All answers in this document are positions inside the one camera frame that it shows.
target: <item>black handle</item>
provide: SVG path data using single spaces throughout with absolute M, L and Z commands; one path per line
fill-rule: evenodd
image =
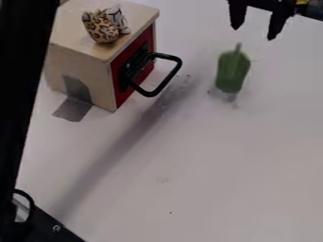
M 174 61 L 177 63 L 177 65 L 174 67 L 174 69 L 167 75 L 167 77 L 161 82 L 161 84 L 154 91 L 150 91 L 150 92 L 146 91 L 145 89 L 141 88 L 136 82 L 134 82 L 132 80 L 127 81 L 127 85 L 132 87 L 134 90 L 136 90 L 141 95 L 144 95 L 146 97 L 153 97 L 153 96 L 158 95 L 162 91 L 162 89 L 164 89 L 165 86 L 169 83 L 169 81 L 171 81 L 171 79 L 179 71 L 180 67 L 183 64 L 183 61 L 178 57 L 166 55 L 166 54 L 162 54 L 162 53 L 156 53 L 156 52 L 149 53 L 148 57 L 150 58 L 150 61 L 153 61 L 154 59 L 159 58 L 159 59 Z

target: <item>toy figurine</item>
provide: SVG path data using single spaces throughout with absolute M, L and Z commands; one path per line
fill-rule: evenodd
M 131 32 L 120 4 L 116 4 L 112 8 L 104 9 L 103 11 L 107 14 L 109 20 L 118 27 L 121 34 L 129 34 Z
M 111 43 L 119 37 L 119 29 L 108 18 L 97 13 L 84 12 L 82 21 L 92 39 L 98 43 Z

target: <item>white table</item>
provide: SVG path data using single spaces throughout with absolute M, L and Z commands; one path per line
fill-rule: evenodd
M 79 123 L 51 115 L 65 97 L 42 81 L 18 186 L 90 242 L 322 241 L 323 24 L 294 18 L 269 43 L 261 10 L 235 32 L 226 1 L 137 2 L 161 10 L 179 77 Z M 207 92 L 239 41 L 254 62 L 234 107 Z

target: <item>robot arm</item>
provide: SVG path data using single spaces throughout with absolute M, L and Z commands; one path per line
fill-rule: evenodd
M 323 0 L 228 0 L 231 26 L 238 29 L 244 22 L 247 7 L 272 11 L 267 39 L 282 32 L 288 18 L 295 14 L 323 21 Z

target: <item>wooden box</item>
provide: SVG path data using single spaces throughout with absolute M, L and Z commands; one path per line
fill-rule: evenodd
M 155 21 L 159 11 L 143 5 L 122 2 L 131 34 L 114 43 L 96 43 L 84 28 L 84 11 L 106 9 L 110 0 L 70 0 L 62 5 L 48 47 L 44 72 L 48 85 L 56 91 L 114 112 L 134 89 L 146 96 L 158 94 L 181 66 L 181 60 L 155 52 Z M 140 88 L 154 69 L 154 59 L 178 64 L 154 93 Z M 140 63 L 140 70 L 133 69 Z

